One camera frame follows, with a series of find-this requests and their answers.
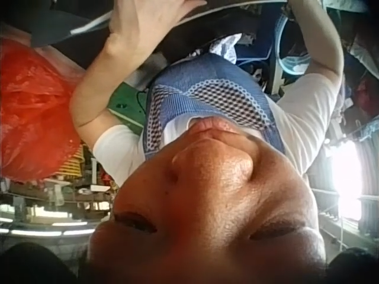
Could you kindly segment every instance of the nose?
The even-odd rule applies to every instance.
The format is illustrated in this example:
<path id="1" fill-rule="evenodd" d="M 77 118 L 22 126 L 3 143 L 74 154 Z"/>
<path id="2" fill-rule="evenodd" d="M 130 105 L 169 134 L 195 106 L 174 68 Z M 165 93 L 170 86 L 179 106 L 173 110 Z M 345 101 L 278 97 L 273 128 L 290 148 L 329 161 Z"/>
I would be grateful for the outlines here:
<path id="1" fill-rule="evenodd" d="M 250 155 L 207 134 L 173 158 L 172 170 L 169 208 L 176 232 L 197 244 L 199 238 L 208 247 L 223 246 L 245 214 Z"/>

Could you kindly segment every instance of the hand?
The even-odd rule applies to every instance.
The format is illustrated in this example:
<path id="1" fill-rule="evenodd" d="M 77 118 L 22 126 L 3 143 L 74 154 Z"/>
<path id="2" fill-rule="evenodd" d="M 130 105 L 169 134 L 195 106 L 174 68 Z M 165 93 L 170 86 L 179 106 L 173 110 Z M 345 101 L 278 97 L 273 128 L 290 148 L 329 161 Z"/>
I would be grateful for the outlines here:
<path id="1" fill-rule="evenodd" d="M 114 52 L 133 53 L 142 64 L 184 16 L 205 4 L 204 0 L 114 0 L 109 41 Z"/>

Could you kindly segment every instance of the blue checkered apron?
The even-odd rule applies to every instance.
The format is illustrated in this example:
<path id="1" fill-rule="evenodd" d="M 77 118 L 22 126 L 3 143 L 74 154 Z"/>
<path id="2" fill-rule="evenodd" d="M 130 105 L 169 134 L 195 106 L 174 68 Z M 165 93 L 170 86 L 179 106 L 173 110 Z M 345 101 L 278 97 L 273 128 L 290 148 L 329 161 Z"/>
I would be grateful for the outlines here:
<path id="1" fill-rule="evenodd" d="M 183 114 L 220 116 L 262 133 L 280 152 L 284 146 L 268 99 L 241 68 L 215 54 L 205 54 L 164 70 L 147 95 L 143 130 L 146 159 L 159 151 L 168 122 Z"/>

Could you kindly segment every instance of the ceiling light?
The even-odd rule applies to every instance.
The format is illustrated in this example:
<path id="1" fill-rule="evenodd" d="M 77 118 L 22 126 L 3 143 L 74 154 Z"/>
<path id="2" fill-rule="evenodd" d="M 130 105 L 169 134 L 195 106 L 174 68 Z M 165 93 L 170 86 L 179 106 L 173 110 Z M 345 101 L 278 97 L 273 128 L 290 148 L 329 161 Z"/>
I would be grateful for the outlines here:
<path id="1" fill-rule="evenodd" d="M 87 225 L 88 222 L 71 222 L 71 223 L 53 223 L 53 226 L 84 226 Z"/>
<path id="2" fill-rule="evenodd" d="M 13 220 L 9 219 L 9 218 L 2 218 L 2 217 L 0 217 L 0 222 L 12 223 Z"/>
<path id="3" fill-rule="evenodd" d="M 95 229 L 65 231 L 65 232 L 63 232 L 63 235 L 88 235 L 88 234 L 92 234 L 94 231 L 95 231 Z"/>
<path id="4" fill-rule="evenodd" d="M 12 235 L 29 235 L 32 237 L 58 237 L 62 235 L 60 231 L 22 231 L 12 230 Z"/>

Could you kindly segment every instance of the white shirt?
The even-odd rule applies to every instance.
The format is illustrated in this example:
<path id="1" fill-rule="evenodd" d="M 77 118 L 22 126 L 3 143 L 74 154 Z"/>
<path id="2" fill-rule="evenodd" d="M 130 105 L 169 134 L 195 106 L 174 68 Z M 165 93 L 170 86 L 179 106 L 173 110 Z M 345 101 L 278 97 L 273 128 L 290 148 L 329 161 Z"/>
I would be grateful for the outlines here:
<path id="1" fill-rule="evenodd" d="M 299 78 L 279 102 L 269 99 L 285 155 L 301 175 L 305 174 L 320 151 L 337 96 L 338 90 L 328 78 L 308 74 Z M 185 114 L 170 121 L 163 131 L 160 147 L 183 134 L 193 118 L 193 115 Z M 262 138 L 259 131 L 243 130 Z M 103 133 L 93 152 L 119 186 L 145 161 L 142 137 L 125 125 L 114 126 Z"/>

